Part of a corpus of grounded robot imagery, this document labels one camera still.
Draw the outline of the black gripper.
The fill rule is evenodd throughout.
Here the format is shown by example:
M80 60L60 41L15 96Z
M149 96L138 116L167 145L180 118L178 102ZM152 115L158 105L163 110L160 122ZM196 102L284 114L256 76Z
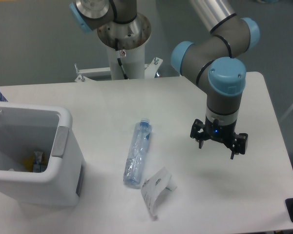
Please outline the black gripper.
M205 124L195 119L190 132L190 137L198 142L198 148L203 147L205 140L213 140L223 144L230 144L231 159L234 159L235 155L246 153L248 146L248 134L240 133L235 134L235 126L237 120L229 125L220 125L214 123L206 117Z

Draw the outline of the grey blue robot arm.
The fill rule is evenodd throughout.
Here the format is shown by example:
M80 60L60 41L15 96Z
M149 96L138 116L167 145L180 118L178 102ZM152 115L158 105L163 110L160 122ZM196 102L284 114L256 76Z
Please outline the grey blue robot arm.
M172 67L207 95L205 121L196 119L190 137L199 145L206 140L224 144L233 156L244 154L248 135L235 132L246 68L237 58L260 39L255 21L240 18L226 0L193 0L211 37L202 44L179 43L171 54ZM79 27L97 31L108 48L113 79L145 77L144 47L151 33L148 19L138 13L134 0L75 0L69 6Z

